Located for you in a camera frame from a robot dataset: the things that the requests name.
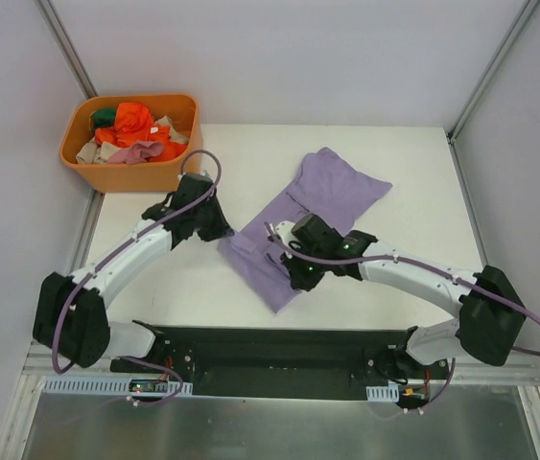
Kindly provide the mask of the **purple t shirt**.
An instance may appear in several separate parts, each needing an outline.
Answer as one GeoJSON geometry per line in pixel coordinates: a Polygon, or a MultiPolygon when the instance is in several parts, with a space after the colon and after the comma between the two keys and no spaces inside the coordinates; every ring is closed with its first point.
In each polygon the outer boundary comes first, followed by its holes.
{"type": "Polygon", "coordinates": [[[288,305],[298,292],[279,263],[281,249],[268,239],[266,223],[297,222],[320,216],[342,235],[349,231],[392,184],[355,170],[329,148],[308,153],[294,179],[241,231],[219,242],[226,259],[273,312],[288,305]]]}

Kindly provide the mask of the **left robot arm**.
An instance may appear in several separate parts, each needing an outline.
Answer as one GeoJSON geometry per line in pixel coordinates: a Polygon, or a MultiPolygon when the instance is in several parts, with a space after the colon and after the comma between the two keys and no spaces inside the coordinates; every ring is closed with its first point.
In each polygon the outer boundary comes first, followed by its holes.
{"type": "Polygon", "coordinates": [[[131,357],[143,372],[165,361],[166,338],[141,321],[111,322],[107,309],[144,269],[192,236],[212,242],[232,235],[211,177],[186,173],[177,189],[148,208],[100,261],[42,282],[32,336],[52,358],[88,368],[100,359],[131,357]]]}

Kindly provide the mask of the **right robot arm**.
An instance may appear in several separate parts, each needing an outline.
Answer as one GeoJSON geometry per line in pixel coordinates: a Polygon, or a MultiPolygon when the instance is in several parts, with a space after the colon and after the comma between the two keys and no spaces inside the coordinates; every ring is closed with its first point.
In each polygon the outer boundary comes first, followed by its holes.
{"type": "Polygon", "coordinates": [[[503,366],[525,323],[511,308],[522,301],[497,267],[472,272],[402,255],[365,232],[341,235],[314,214],[282,221],[271,232],[286,247],[280,263],[296,290],[312,290],[331,272],[396,288],[450,314],[436,325],[408,328],[389,351],[387,360],[399,379],[416,378],[428,366],[457,357],[503,366]]]}

